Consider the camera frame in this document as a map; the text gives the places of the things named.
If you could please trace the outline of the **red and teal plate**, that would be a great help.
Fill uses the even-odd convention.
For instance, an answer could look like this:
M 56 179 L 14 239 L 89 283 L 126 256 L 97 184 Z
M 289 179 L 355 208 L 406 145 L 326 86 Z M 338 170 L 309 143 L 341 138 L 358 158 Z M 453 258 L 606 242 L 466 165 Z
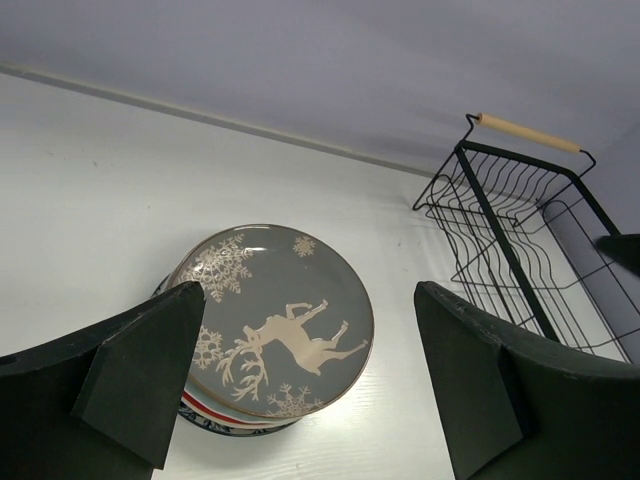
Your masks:
M 224 425 L 226 427 L 241 429 L 241 430 L 278 430 L 283 429 L 285 427 L 291 426 L 289 424 L 282 425 L 273 425 L 269 423 L 247 423 L 235 418 L 225 416 L 223 414 L 217 413 L 208 409 L 206 406 L 203 406 L 197 400 L 192 398 L 187 392 L 184 392 L 181 397 L 181 401 L 191 410 L 193 410 L 196 414 L 220 425 Z

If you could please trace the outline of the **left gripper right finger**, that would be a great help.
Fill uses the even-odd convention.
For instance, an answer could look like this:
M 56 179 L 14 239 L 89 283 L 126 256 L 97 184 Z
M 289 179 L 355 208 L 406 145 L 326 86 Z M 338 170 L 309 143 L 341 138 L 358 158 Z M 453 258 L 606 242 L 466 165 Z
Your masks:
M 476 308 L 434 282 L 414 306 L 458 479 L 635 479 L 639 369 Z

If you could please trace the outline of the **light green plate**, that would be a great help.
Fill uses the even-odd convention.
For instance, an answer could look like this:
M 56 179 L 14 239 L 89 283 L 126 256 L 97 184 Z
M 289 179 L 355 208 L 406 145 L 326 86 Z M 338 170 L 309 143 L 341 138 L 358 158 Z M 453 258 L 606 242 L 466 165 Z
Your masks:
M 234 421 L 246 424 L 271 424 L 284 425 L 300 420 L 300 417 L 294 419 L 278 419 L 272 417 L 260 417 L 238 410 L 232 405 L 220 402 L 215 398 L 211 398 L 198 385 L 188 380 L 184 387 L 184 398 L 190 405 L 196 406 L 201 411 L 210 412 L 218 416 L 232 418 Z

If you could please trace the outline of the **white bowl plate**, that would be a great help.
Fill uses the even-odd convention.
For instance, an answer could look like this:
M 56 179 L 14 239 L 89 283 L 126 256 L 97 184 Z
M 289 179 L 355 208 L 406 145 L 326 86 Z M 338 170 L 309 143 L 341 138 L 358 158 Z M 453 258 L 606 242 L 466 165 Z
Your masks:
M 285 422 L 285 423 L 269 423 L 269 422 L 246 422 L 237 420 L 233 417 L 229 417 L 223 414 L 220 414 L 214 410 L 209 409 L 208 407 L 201 404 L 199 401 L 194 399 L 187 391 L 182 393 L 181 400 L 196 413 L 202 415 L 203 417 L 215 421 L 216 423 L 221 423 L 223 425 L 233 427 L 233 428 L 242 428 L 242 429 L 267 429 L 267 428 L 276 428 L 276 427 L 285 427 L 292 424 L 295 424 L 295 421 Z

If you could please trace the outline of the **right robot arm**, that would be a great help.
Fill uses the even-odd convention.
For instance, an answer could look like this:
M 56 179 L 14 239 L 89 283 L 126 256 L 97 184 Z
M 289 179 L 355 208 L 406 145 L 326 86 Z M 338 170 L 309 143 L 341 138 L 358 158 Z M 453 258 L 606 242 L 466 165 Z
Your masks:
M 595 240 L 595 248 L 636 277 L 640 276 L 639 234 L 601 236 Z

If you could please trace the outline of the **black wire dish rack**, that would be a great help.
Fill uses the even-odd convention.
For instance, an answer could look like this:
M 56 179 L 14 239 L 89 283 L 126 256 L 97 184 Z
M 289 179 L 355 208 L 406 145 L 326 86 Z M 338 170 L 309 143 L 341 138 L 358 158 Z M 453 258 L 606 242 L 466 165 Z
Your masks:
M 450 279 L 474 305 L 579 351 L 637 363 L 639 284 L 600 252 L 619 228 L 585 184 L 596 166 L 584 147 L 485 114 L 480 127 L 580 158 L 577 168 L 465 134 L 413 208 L 443 234 Z

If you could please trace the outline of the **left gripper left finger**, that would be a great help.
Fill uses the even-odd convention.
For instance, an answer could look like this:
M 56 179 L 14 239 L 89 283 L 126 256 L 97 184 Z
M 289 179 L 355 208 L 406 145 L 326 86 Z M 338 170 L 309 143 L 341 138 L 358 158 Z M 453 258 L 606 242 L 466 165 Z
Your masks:
M 149 479 L 163 469 L 204 314 L 186 282 L 1 359 L 4 479 Z

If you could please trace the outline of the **grey stone plate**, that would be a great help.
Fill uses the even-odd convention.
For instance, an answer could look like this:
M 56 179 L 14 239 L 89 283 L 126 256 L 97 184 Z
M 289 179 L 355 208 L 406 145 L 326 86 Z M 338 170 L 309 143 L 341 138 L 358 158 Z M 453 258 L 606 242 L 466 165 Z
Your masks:
M 223 336 L 215 368 L 193 374 L 211 398 L 278 419 L 315 413 L 363 373 L 374 338 L 369 295 L 349 263 L 305 232 L 253 224 L 197 244 L 168 276 L 197 282 L 202 324 Z

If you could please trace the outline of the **blue floral plate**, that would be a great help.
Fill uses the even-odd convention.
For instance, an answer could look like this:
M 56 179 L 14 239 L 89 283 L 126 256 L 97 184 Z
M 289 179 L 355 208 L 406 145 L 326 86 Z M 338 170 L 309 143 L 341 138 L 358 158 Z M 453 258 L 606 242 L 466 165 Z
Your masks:
M 193 383 L 201 386 L 196 382 L 193 377 L 195 372 L 206 371 L 207 369 L 215 368 L 224 356 L 223 352 L 223 336 L 219 332 L 211 330 L 209 327 L 202 324 L 199 329 L 198 338 L 196 341 L 195 350 L 191 359 L 191 370 L 187 376 L 187 380 L 191 380 Z M 296 421 L 295 424 L 278 430 L 241 430 L 226 427 L 214 423 L 188 408 L 182 401 L 180 403 L 178 414 L 181 418 L 188 421 L 192 425 L 201 428 L 209 433 L 222 435 L 225 437 L 235 438 L 257 438 L 270 434 L 275 434 L 282 430 L 288 429 L 293 425 L 300 422 Z

